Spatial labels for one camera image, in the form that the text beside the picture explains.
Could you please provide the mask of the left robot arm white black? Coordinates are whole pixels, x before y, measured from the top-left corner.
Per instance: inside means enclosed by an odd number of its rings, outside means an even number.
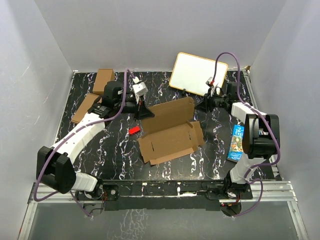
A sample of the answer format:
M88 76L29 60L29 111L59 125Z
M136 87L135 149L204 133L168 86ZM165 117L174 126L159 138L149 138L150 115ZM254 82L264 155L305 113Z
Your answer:
M132 90L127 91L126 83L109 81L103 94L93 101L75 128L53 146L39 149L37 185L44 184L61 194L84 192L93 200L102 197L102 180L90 173L75 171L74 161L84 147L120 114L133 114L136 120L155 116L144 101L148 92L146 84L137 77L133 82Z

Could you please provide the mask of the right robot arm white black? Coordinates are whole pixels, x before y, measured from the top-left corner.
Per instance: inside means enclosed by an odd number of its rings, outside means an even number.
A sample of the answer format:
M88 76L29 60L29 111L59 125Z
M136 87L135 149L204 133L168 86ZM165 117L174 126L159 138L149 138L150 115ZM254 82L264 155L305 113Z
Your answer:
M208 80L206 85L209 89L195 108L203 112L222 108L244 124L243 154L227 173L223 186L216 190L218 194L223 193L226 197L233 199L248 189L249 178L255 169L264 166L264 161L280 150L280 120L276 114L261 112L244 102L240 98L235 82L227 83L226 92L214 85L212 79Z

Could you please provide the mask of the folded cardboard box upright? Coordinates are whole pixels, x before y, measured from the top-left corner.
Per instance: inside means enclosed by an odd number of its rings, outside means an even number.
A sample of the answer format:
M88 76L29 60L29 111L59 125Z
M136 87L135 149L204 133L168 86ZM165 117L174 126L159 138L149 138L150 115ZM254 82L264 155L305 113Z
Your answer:
M92 93L102 95L108 82L115 80L115 73L112 68L100 68L97 71Z

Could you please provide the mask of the flat cardboard box stack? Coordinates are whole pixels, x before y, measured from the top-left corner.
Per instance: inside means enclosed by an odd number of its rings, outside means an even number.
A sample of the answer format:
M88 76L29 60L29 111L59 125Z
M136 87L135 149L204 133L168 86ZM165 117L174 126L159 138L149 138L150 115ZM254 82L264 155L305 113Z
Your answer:
M89 93L82 103L80 104L79 108L71 118L71 122L73 124L78 124L85 116L85 114L88 112L89 108L93 105L94 101L98 98L98 95Z

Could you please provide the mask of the red rectangular block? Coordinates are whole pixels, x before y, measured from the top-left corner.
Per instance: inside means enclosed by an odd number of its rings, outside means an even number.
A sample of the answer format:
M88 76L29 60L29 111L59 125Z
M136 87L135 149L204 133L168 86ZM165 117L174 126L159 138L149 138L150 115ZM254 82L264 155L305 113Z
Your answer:
M133 128L130 128L128 130L129 135L135 135L141 131L141 128L139 126L135 126Z

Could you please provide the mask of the blue treehouse book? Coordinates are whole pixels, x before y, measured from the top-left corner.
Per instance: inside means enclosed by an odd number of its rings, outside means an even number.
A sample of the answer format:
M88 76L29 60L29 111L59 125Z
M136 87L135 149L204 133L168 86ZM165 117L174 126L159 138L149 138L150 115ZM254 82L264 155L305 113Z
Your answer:
M241 159L243 155L243 135L244 127L241 125L235 125L231 135L227 160L237 163Z

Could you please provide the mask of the small whiteboard with wooden frame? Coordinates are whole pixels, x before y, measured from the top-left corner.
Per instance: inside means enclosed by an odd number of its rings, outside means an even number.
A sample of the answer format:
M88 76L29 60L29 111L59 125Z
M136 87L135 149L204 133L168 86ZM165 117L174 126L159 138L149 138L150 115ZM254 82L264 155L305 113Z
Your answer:
M209 89L206 81L213 77L214 83L222 87L228 68L227 63L180 52L173 67L169 86L204 96Z

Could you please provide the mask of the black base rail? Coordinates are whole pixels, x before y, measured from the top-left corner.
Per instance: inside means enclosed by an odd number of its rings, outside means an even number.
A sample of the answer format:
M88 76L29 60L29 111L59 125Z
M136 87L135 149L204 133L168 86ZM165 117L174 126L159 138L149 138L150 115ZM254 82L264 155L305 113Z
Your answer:
M219 211L226 203L253 198L248 184L229 180L105 180L97 195L77 192L79 201L101 204L105 211L129 209Z

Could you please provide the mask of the aluminium frame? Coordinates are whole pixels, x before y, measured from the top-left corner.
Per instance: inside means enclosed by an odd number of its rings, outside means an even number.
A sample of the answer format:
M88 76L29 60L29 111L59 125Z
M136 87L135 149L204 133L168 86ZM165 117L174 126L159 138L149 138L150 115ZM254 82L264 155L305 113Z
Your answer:
M289 181L251 187L253 199L241 201L237 218L205 210L195 196L179 196L195 207L186 209L128 209L103 211L101 201L86 200L81 209L70 194L28 201L20 240L306 240L295 192Z

